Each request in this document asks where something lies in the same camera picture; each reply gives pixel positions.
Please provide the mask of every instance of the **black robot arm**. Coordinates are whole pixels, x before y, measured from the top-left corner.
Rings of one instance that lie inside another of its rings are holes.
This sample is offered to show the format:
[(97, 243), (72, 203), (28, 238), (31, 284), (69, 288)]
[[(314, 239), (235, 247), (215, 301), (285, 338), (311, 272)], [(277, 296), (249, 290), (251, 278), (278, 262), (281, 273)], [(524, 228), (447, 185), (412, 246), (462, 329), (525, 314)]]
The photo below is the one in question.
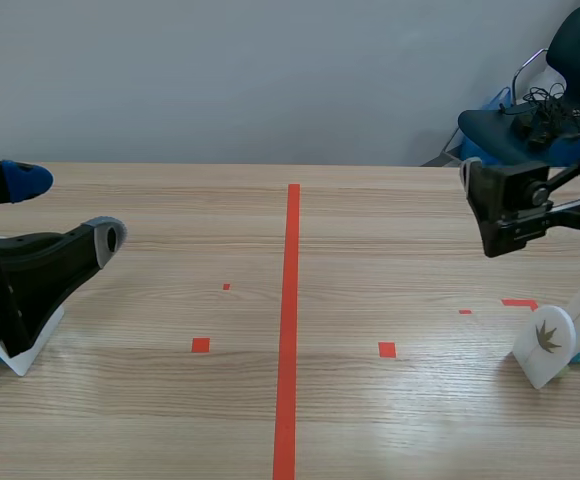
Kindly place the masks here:
[(486, 256), (521, 250), (551, 227), (580, 230), (580, 199), (559, 206), (549, 200), (553, 191), (580, 175), (580, 135), (555, 142), (552, 152), (576, 154), (578, 159), (550, 179), (549, 166), (540, 162), (512, 167), (486, 167), (478, 160), (462, 164), (461, 180)]
[[(0, 162), (0, 203), (34, 198), (52, 185), (42, 167)], [(0, 342), (10, 357), (30, 349), (54, 311), (119, 251), (127, 236), (112, 217), (67, 233), (0, 238)]]

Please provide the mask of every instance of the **wooden table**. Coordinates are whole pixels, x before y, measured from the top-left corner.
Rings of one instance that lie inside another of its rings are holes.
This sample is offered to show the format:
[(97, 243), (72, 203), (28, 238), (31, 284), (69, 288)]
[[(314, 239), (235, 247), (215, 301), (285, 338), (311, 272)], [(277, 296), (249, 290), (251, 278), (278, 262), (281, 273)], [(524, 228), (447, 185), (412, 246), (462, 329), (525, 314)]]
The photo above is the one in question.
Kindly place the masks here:
[(0, 235), (98, 215), (130, 235), (28, 376), (0, 368), (0, 480), (272, 479), (289, 183), (296, 478), (580, 478), (580, 367), (534, 390), (508, 355), (529, 310), (501, 303), (566, 303), (580, 232), (485, 258), (455, 169), (50, 167)]

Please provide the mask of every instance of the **red tape marker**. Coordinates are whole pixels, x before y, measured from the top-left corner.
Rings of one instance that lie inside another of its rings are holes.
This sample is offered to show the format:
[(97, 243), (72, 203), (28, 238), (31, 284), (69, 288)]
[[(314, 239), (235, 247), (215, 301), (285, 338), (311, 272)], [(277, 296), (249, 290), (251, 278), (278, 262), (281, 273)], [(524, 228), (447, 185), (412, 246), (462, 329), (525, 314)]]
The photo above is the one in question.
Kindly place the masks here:
[(397, 346), (394, 342), (379, 342), (379, 356), (381, 358), (397, 358)]
[(286, 246), (281, 289), (277, 413), (274, 427), (273, 480), (295, 479), (297, 428), (297, 305), (299, 296), (300, 187), (288, 185)]
[(533, 312), (539, 308), (537, 301), (532, 299), (503, 298), (501, 303), (506, 307), (530, 307)]
[(208, 353), (210, 352), (209, 338), (193, 338), (192, 339), (192, 353)]

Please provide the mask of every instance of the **chair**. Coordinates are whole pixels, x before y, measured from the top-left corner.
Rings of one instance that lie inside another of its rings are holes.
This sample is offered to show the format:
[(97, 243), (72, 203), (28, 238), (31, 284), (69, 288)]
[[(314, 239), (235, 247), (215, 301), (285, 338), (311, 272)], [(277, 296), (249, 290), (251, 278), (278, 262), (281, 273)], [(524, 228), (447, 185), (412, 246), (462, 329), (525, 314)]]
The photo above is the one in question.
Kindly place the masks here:
[[(547, 52), (546, 61), (548, 65), (566, 79), (567, 85), (561, 101), (564, 102), (569, 111), (573, 109), (580, 110), (579, 7), (563, 22), (554, 36), (550, 48), (539, 50), (515, 73), (512, 79), (513, 107), (507, 110), (508, 115), (504, 115), (497, 110), (467, 110), (459, 116), (459, 128), (464, 135), (504, 165), (516, 165), (532, 160), (553, 163), (547, 158), (547, 148), (540, 152), (528, 151), (527, 142), (519, 139), (510, 129), (514, 119), (513, 114), (528, 110), (527, 105), (517, 105), (517, 78), (530, 63), (544, 52)], [(442, 153), (446, 152), (449, 144), (450, 142), (446, 144)]]

